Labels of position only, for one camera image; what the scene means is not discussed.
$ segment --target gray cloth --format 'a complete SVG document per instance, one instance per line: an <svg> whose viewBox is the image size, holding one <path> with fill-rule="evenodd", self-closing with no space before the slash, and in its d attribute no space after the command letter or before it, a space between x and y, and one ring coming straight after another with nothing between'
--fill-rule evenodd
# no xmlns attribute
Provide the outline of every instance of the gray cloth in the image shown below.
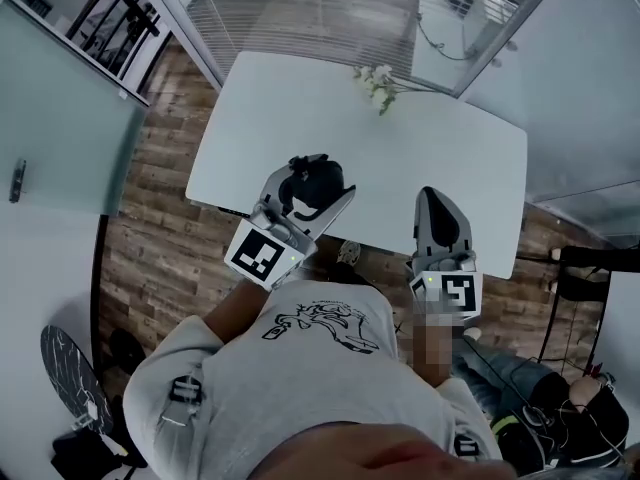
<svg viewBox="0 0 640 480"><path fill-rule="evenodd" d="M162 415L173 379L187 374L204 398L179 427ZM369 286L285 284L224 347L200 318L187 318L133 374L124 410L162 479L245 479L281 443L329 422L406 424L450 453L475 442L468 460L500 458L463 381L436 390L398 360L391 307Z"/></svg>
<svg viewBox="0 0 640 480"><path fill-rule="evenodd" d="M536 384L552 373L549 367L515 353L481 345L464 337L454 347L452 373L463 379L491 418L520 411Z"/></svg>

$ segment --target sneaker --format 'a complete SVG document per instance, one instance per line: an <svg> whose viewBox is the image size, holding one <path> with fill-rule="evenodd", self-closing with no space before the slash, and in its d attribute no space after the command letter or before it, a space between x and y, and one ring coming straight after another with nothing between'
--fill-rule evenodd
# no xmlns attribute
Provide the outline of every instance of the sneaker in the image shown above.
<svg viewBox="0 0 640 480"><path fill-rule="evenodd" d="M362 252L362 248L358 242L347 240L342 244L342 247L340 247L337 262L346 263L347 265L355 267L360 259L360 252Z"/></svg>
<svg viewBox="0 0 640 480"><path fill-rule="evenodd" d="M480 328L478 327L469 327L468 329L465 329L462 334L467 338L478 341L480 339L480 336L482 336L482 330L480 330Z"/></svg>

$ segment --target white t-shirt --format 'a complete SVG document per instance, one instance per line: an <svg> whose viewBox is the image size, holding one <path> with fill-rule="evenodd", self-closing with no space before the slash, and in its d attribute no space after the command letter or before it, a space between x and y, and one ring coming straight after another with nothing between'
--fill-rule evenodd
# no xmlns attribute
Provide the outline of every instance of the white t-shirt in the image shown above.
<svg viewBox="0 0 640 480"><path fill-rule="evenodd" d="M500 458L461 379L434 389L398 360L391 306L374 288L298 281L274 291L242 336L222 346L184 320L133 374L127 427L164 479L245 479L278 445L330 422L405 424L469 460ZM162 419L175 378L203 400L187 426Z"/></svg>

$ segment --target door handle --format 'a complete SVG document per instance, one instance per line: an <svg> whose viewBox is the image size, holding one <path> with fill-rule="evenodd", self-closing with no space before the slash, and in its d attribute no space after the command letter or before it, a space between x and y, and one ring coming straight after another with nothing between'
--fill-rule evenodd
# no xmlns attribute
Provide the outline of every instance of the door handle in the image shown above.
<svg viewBox="0 0 640 480"><path fill-rule="evenodd" d="M9 202L17 203L20 201L20 195L22 194L22 182L24 181L24 172L27 170L27 161L20 159L16 163L16 168L13 170L13 179L11 180L11 194L9 195Z"/></svg>

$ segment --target blue jeans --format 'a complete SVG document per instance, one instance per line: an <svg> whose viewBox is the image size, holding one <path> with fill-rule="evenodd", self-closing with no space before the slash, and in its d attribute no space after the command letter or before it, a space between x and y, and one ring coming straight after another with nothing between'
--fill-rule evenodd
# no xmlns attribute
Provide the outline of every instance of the blue jeans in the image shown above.
<svg viewBox="0 0 640 480"><path fill-rule="evenodd" d="M536 384L552 371L535 359L529 361L509 350L480 345L466 336L454 342L452 373L467 383L478 405L491 418L520 412L525 405L522 399L528 401Z"/></svg>

